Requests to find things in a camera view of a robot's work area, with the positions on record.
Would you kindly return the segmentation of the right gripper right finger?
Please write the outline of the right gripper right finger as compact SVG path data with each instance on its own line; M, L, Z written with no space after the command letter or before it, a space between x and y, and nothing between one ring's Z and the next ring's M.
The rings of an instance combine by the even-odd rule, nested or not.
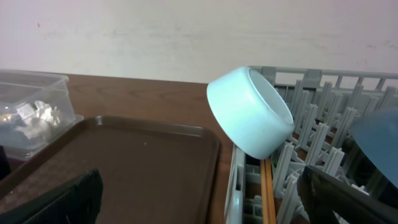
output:
M313 166L306 166L297 181L297 192L309 222L397 224L397 210L356 190Z

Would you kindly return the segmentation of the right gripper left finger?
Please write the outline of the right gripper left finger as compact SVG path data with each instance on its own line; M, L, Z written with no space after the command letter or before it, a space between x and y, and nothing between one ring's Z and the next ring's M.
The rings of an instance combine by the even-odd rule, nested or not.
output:
M88 170L41 196L1 214L1 223L95 223L101 210L103 180Z

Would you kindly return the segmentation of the wooden chopstick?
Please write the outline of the wooden chopstick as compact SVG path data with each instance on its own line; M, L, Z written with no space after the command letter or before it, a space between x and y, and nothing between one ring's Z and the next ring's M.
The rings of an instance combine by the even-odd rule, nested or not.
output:
M275 217L275 203L274 203L274 193L272 185L272 171L271 171L271 160L265 160L265 172L266 172L266 188L267 188L267 207L269 215L269 223L277 224Z
M266 167L264 160L260 160L260 173L261 173L262 221L263 224L269 224L269 211L268 211L268 202L267 202L267 179L266 179Z

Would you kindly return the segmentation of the dark blue plate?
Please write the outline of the dark blue plate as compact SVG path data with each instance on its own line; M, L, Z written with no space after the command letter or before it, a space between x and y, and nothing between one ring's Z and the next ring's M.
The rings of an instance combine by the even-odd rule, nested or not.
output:
M397 108L369 113L353 121L350 131L365 156L397 186Z

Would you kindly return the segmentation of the white tissue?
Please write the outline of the white tissue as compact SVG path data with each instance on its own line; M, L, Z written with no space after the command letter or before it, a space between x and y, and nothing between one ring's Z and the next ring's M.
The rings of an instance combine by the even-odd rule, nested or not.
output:
M60 126L60 110L43 101L34 101L34 106L26 103L17 109L23 124L15 127L28 139L47 139L52 131Z

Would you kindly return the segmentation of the light blue bowl with rice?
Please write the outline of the light blue bowl with rice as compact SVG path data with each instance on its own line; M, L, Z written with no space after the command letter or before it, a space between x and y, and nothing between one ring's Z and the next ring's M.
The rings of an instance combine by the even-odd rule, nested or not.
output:
M253 68L239 67L210 82L206 97L222 130L251 157L269 157L293 133L285 101Z

